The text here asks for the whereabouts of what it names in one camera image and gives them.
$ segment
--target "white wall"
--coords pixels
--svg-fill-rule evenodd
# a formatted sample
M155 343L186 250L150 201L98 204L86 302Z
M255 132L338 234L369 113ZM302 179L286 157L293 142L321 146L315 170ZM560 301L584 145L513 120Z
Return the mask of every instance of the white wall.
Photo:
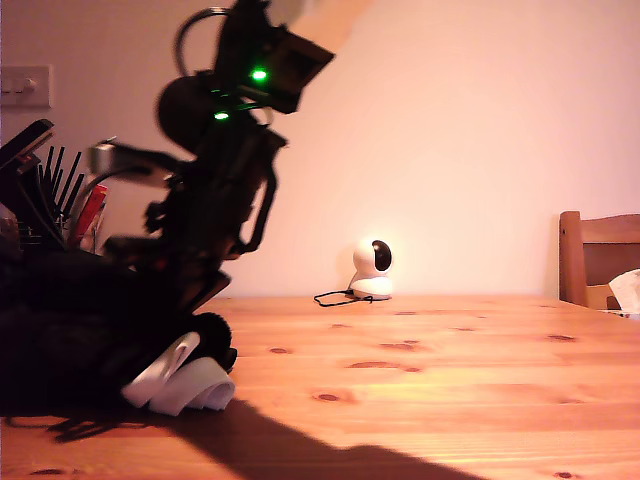
M55 145L121 141L179 153L153 119L179 24L210 0L4 0L3 63L51 63L55 106L2 112ZM275 129L291 146L258 252L228 295L344 287L375 233L404 293L557 294L557 220L637 212L640 2L378 0ZM211 28L190 37L204 66ZM140 231L162 192L118 186L107 233Z

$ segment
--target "green led light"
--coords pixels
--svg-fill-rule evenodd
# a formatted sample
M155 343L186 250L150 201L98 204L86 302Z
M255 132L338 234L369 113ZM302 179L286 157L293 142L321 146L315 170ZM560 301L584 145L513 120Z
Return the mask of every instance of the green led light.
M256 68L253 72L251 72L251 78L253 78L256 82L261 82L267 79L267 72L261 68Z

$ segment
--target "wood knot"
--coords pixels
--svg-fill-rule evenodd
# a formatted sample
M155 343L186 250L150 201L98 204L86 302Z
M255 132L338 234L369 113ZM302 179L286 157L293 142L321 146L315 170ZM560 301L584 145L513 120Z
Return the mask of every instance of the wood knot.
M380 346L390 350L404 350L407 352L415 350L415 347L408 343L381 343Z
M555 340L556 342L575 342L577 341L576 337L571 337L569 335L547 335L549 340Z
M323 400L325 402L335 402L340 400L340 397L333 395L332 393L321 393L317 398L318 400Z
M42 470L36 470L29 475L64 475L66 472L59 468L43 468Z

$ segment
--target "white tissue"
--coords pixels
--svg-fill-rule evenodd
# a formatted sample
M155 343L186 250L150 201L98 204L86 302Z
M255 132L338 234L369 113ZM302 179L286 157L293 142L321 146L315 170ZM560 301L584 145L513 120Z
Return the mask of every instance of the white tissue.
M200 335L196 332L189 332L173 342L133 382L122 388L124 398L134 407L142 407L162 389L199 343Z
M188 363L153 396L149 409L166 415L178 415L183 408L223 410L235 392L235 384L218 362L202 357Z
M625 272L609 282L620 308L640 312L640 269Z
M224 410L236 386L227 372L211 357L185 363L200 343L190 332L176 340L133 382L121 390L124 398L140 408L166 415L178 415L183 408Z

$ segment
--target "black fabric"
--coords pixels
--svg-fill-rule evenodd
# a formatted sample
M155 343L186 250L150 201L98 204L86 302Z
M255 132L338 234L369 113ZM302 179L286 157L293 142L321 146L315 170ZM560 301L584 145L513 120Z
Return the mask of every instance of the black fabric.
M163 312L162 299L132 290L134 276L77 255L0 262L0 416L126 407L120 389L191 331L201 342L190 359L210 356L230 369L235 351L222 317Z

